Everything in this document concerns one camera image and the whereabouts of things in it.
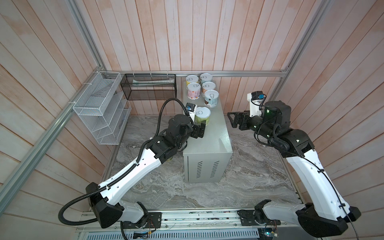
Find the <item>pink can pull-tab lid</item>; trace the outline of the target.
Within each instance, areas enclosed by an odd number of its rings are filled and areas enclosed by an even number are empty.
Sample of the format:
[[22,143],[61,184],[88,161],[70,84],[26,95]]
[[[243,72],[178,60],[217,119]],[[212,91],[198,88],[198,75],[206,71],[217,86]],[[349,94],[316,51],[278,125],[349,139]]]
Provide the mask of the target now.
[[187,86],[187,97],[190,100],[196,100],[200,98],[201,95],[201,85],[199,83],[190,83]]

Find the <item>orange can pull-tab lid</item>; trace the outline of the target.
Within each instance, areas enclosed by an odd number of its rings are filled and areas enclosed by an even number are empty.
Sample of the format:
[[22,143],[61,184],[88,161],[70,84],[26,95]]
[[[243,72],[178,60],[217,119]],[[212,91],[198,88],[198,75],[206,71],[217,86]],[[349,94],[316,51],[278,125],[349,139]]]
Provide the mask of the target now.
[[206,91],[215,90],[216,84],[214,82],[204,82],[202,83],[202,93],[205,95]]

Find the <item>yellow can pull-tab lid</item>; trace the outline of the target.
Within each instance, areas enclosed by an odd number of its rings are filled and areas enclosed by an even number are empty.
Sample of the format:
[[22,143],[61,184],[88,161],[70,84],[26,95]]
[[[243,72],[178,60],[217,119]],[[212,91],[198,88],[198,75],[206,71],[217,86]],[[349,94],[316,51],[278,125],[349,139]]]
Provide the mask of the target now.
[[189,84],[194,84],[199,82],[199,77],[196,75],[188,75],[186,77],[186,85],[188,86]]

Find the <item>green white can pull-tab lid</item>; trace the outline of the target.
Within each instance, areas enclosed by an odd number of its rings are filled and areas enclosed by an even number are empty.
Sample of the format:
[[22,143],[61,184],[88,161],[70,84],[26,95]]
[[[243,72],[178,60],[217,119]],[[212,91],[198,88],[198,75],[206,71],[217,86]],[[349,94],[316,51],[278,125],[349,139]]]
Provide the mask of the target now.
[[213,76],[209,73],[203,73],[200,75],[200,83],[204,84],[205,82],[211,82],[213,80]]

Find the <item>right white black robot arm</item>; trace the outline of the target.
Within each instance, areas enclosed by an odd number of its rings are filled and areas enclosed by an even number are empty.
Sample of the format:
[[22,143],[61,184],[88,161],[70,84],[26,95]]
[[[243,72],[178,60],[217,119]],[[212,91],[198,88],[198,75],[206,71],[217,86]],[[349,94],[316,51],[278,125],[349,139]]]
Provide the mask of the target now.
[[271,101],[250,110],[228,113],[233,128],[252,130],[254,138],[264,137],[267,147],[278,150],[294,168],[304,184],[311,202],[300,205],[277,204],[263,200],[255,206],[253,219],[258,225],[279,220],[301,226],[315,238],[340,236],[361,212],[350,206],[337,191],[319,160],[309,135],[290,127],[291,107]]

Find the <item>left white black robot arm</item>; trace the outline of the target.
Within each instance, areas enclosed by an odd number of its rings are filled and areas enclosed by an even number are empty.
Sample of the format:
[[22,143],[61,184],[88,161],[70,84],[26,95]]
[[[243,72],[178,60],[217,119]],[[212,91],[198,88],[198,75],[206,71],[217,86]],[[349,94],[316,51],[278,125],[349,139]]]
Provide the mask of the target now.
[[89,184],[87,193],[99,191],[89,198],[89,203],[101,228],[116,222],[130,222],[139,228],[146,225],[148,211],[144,205],[125,202],[123,196],[144,176],[183,151],[188,138],[203,138],[205,128],[205,121],[194,124],[191,117],[176,115],[169,120],[168,128],[146,141],[139,156],[121,171],[99,185]]

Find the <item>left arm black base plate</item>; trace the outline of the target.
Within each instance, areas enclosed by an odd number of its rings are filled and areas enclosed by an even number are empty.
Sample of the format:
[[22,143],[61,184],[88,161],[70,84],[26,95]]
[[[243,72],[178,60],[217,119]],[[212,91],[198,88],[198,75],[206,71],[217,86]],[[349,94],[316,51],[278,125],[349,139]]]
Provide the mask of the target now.
[[143,220],[140,220],[138,223],[123,222],[123,229],[159,229],[162,223],[162,213],[161,212],[149,212],[144,216]]

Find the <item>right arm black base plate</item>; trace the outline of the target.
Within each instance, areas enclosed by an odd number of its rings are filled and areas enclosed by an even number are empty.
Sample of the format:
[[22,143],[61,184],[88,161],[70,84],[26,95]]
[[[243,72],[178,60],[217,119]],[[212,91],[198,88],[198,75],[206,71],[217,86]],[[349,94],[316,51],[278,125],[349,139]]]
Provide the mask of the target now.
[[255,210],[238,210],[238,216],[240,217],[242,226],[260,226],[258,222],[259,212]]

